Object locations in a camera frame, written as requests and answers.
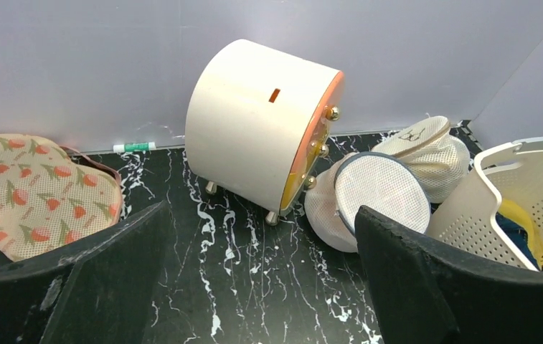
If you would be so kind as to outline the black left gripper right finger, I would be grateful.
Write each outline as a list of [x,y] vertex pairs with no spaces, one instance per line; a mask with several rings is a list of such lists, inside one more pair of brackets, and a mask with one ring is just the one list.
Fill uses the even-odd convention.
[[476,256],[362,206],[355,234],[386,343],[543,343],[543,272]]

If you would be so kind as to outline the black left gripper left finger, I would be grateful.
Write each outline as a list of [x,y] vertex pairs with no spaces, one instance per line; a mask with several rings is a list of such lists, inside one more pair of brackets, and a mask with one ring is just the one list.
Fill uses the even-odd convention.
[[164,263],[171,209],[0,264],[0,343],[139,343]]

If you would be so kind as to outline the white mesh bra laundry bag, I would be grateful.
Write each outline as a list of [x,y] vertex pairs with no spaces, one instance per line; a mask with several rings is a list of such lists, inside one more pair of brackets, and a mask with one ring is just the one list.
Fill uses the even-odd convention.
[[420,182],[404,163],[383,153],[349,153],[316,177],[303,208],[313,232],[325,244],[358,252],[355,218],[361,206],[424,234],[431,205]]

